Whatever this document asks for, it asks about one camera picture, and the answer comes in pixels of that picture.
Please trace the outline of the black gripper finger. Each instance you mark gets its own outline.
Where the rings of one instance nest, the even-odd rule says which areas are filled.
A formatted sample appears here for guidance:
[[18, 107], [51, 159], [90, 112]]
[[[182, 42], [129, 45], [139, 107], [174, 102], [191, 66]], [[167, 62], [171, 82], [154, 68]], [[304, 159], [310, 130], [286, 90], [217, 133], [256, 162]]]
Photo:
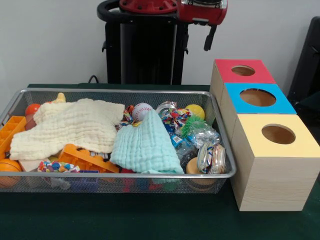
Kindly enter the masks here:
[[209, 34], [206, 36], [206, 39], [204, 42], [204, 47], [203, 47], [204, 51], [207, 52], [211, 49], [216, 30], [217, 30], [217, 25], [212, 25], [210, 27]]

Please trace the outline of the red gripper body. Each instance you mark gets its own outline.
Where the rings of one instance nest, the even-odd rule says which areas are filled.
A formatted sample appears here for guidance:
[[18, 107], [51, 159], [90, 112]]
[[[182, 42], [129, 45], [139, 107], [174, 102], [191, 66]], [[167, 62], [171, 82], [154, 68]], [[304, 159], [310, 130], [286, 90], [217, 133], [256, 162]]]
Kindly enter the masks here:
[[220, 25], [228, 9], [227, 0], [177, 0], [179, 20], [200, 25]]

